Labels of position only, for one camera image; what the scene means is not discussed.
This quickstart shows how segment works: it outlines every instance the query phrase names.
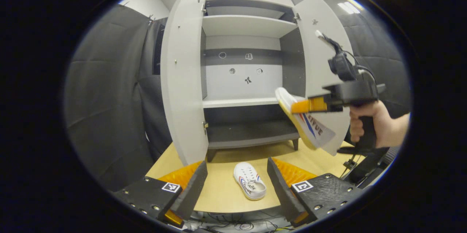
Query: shoelace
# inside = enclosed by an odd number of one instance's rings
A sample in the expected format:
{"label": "shoelace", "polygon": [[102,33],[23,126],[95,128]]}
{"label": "shoelace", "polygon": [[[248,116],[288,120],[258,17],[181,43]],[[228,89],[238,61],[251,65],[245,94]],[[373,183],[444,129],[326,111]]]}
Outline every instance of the shoelace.
{"label": "shoelace", "polygon": [[256,181],[255,175],[253,174],[253,171],[251,167],[248,168],[249,174],[245,172],[245,170],[242,169],[243,174],[245,175],[245,178],[247,178],[247,183],[254,183]]}

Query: human hand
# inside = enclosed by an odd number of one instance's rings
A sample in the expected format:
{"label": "human hand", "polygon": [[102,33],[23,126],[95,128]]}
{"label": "human hand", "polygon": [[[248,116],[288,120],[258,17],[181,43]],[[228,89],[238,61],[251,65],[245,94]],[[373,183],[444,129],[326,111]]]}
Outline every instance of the human hand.
{"label": "human hand", "polygon": [[360,116],[373,117],[377,135],[376,148],[396,147],[402,144],[408,128],[408,115],[392,119],[381,101],[360,107],[350,106],[350,140],[352,142],[358,142],[365,133]]}

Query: shoe sole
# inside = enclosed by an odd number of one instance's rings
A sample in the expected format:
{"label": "shoe sole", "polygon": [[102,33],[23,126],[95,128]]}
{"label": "shoe sole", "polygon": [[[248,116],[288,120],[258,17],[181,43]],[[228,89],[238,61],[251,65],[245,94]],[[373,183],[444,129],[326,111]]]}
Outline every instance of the shoe sole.
{"label": "shoe sole", "polygon": [[250,198],[250,196],[247,195],[247,193],[245,192],[245,190],[243,189],[242,185],[239,184],[238,180],[237,180],[237,177],[235,177],[235,171],[233,173],[233,178],[235,179],[235,182],[237,182],[237,184],[240,186],[240,188],[242,189],[242,192],[243,194],[249,199],[249,200],[260,200],[262,198],[264,198],[266,195],[260,197],[260,198]]}
{"label": "shoe sole", "polygon": [[295,125],[295,128],[298,131],[298,134],[300,135],[300,138],[302,139],[303,143],[311,149],[316,149],[316,147],[313,145],[313,143],[308,139],[308,136],[305,134],[303,131],[302,125],[300,125],[300,122],[297,120],[297,118],[294,117],[294,115],[287,109],[287,107],[284,105],[284,103],[279,100],[279,106],[282,108],[284,111],[285,115],[292,121],[293,125]]}

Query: cabinet shelf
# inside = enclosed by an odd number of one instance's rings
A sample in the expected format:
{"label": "cabinet shelf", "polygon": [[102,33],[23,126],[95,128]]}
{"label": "cabinet shelf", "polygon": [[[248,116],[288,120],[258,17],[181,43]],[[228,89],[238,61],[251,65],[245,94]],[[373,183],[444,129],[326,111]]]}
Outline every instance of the cabinet shelf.
{"label": "cabinet shelf", "polygon": [[297,129],[289,120],[210,125],[207,135],[210,149],[240,148],[299,138]]}
{"label": "cabinet shelf", "polygon": [[280,38],[297,28],[297,24],[259,16],[214,15],[203,17],[206,36],[249,35]]}
{"label": "cabinet shelf", "polygon": [[[303,100],[303,97],[295,96],[297,100]],[[257,98],[234,98],[234,99],[209,99],[209,95],[203,100],[203,108],[216,107],[234,107],[250,105],[275,105],[278,104],[275,97],[257,97]]]}

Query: wooden table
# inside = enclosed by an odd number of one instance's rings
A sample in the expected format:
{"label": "wooden table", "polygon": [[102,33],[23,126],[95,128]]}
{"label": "wooden table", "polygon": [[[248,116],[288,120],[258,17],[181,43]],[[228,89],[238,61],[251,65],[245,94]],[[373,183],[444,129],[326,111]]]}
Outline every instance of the wooden table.
{"label": "wooden table", "polygon": [[[342,143],[342,146],[349,145],[347,142]],[[270,156],[277,157],[279,160],[291,163],[315,175],[332,173],[338,177],[345,170],[342,164],[351,157],[344,154],[331,156],[322,149],[311,150],[303,144],[301,139],[299,139],[297,151],[294,150],[292,141],[219,150],[212,162],[207,163],[208,176],[195,205],[195,210],[212,213],[240,213],[279,206],[279,199],[267,175],[267,158]],[[355,160],[360,163],[364,158],[364,156],[355,157]],[[261,200],[248,200],[240,186],[235,182],[234,167],[239,162],[252,164],[265,183],[267,193]],[[172,143],[146,175],[157,179],[182,167],[182,162]]]}

